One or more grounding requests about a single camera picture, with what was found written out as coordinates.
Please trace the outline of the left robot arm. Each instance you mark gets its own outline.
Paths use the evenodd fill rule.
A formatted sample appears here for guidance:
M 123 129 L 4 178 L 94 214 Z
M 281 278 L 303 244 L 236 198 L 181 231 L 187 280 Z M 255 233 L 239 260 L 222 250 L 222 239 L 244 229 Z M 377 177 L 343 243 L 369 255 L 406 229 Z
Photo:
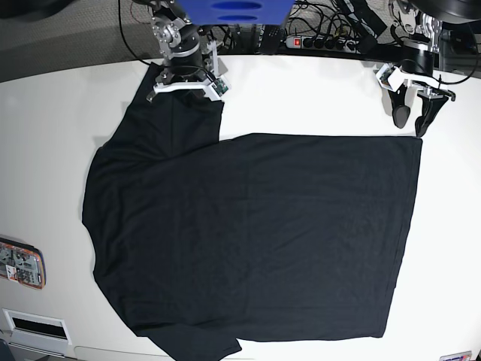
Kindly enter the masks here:
M 416 118 L 416 137 L 425 135 L 442 107 L 455 101 L 455 93 L 442 80 L 433 75 L 436 56 L 439 54 L 442 22 L 422 13 L 408 1 L 390 1 L 389 11 L 395 30 L 403 29 L 407 38 L 401 42 L 401 59 L 379 70 L 377 77 L 381 86 L 388 90 L 392 106 L 392 119 L 396 127 L 405 127 L 410 117 L 406 94 L 413 90 L 422 100 L 421 115 Z

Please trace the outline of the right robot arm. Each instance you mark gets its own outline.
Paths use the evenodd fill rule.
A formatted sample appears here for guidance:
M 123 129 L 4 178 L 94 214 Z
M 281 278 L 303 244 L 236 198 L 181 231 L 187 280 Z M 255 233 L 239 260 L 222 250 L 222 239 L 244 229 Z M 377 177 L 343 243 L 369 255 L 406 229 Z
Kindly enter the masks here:
M 175 91 L 192 91 L 198 97 L 219 101 L 228 90 L 228 83 L 221 71 L 218 44 L 210 28 L 193 24 L 175 1 L 136 3 L 151 11 L 150 28 L 162 59 L 160 73 L 147 101 L 151 102 L 158 94 Z

